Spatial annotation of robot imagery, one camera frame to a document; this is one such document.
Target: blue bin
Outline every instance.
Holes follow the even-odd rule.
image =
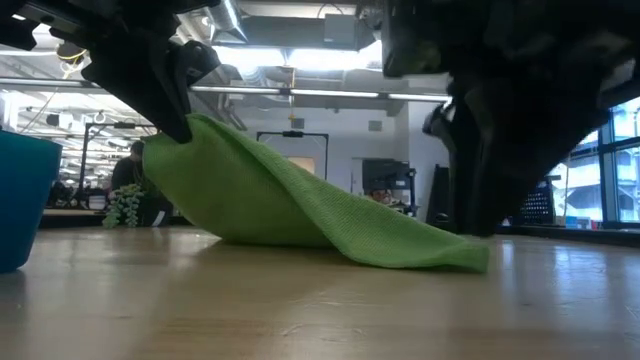
[[[0,273],[29,259],[62,147],[0,130]]]

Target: wooden table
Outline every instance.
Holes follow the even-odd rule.
[[[0,276],[0,359],[640,359],[640,252],[506,237],[486,275],[192,228],[43,231]]]

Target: green plant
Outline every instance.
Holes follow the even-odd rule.
[[[140,206],[140,198],[144,196],[144,192],[138,184],[123,186],[113,192],[114,198],[109,205],[107,217],[102,221],[102,225],[106,228],[114,228],[120,223],[120,216],[126,215],[125,223],[128,227],[136,227],[138,225],[138,207]]]

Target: person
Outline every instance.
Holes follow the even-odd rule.
[[[123,186],[140,184],[144,179],[142,168],[142,154],[144,143],[136,141],[131,145],[131,155],[118,160],[111,177],[111,191],[116,191]]]

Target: green towel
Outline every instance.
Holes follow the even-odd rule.
[[[188,144],[146,138],[144,170],[194,225],[247,244],[334,246],[387,268],[486,271],[486,246],[348,194],[205,116],[188,122]]]

